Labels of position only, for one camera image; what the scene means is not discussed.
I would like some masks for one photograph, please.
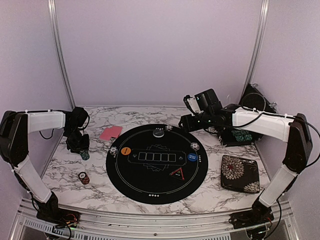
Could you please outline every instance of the black floral coaster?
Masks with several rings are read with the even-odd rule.
[[[223,155],[221,186],[236,192],[258,194],[260,178],[257,162],[242,157]]]

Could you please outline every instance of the white marble table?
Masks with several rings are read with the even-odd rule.
[[[121,126],[122,133],[145,124],[170,124],[177,126],[186,108],[176,107],[87,107],[91,120],[86,129],[90,136],[90,159],[70,153],[65,138],[59,144],[43,181],[55,192],[60,204],[84,209],[156,215],[184,215],[225,212],[251,207],[258,194],[226,190],[220,185],[220,168],[223,155],[233,155],[256,160],[259,168],[260,187],[269,181],[264,165],[253,145],[222,147],[218,138],[203,130],[192,132],[203,144],[208,155],[209,167],[202,185],[190,196],[178,202],[150,205],[131,200],[121,194],[110,182],[106,171],[106,156],[112,141],[99,139],[107,127]],[[90,178],[83,185],[78,174],[86,172]]]

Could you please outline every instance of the red card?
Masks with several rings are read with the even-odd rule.
[[[121,131],[122,131],[122,126],[107,127],[103,131],[103,133],[100,135],[99,138],[104,141],[110,141],[111,138],[119,137]]]

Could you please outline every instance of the lavender wall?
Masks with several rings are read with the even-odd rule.
[[[254,83],[280,113],[303,113],[320,129],[320,1],[271,0]],[[313,137],[313,155],[319,138]],[[267,170],[274,175],[286,144],[264,137],[258,143]],[[298,177],[288,194],[302,239],[318,239],[320,230],[320,162]]]
[[[70,109],[63,85],[46,0],[0,1],[0,116],[6,110]],[[32,163],[38,172],[59,136],[48,141],[29,138]],[[11,168],[0,159],[0,238],[9,232],[25,191]]]
[[[183,105],[185,95],[208,88],[223,104],[237,102],[261,4],[259,0],[57,0],[76,104]]]

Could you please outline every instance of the stack of poker chips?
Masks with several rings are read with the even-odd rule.
[[[90,182],[88,175],[84,171],[80,172],[78,177],[83,185],[87,185]]]
[[[90,158],[89,151],[80,151],[79,152],[82,160],[88,160]]]

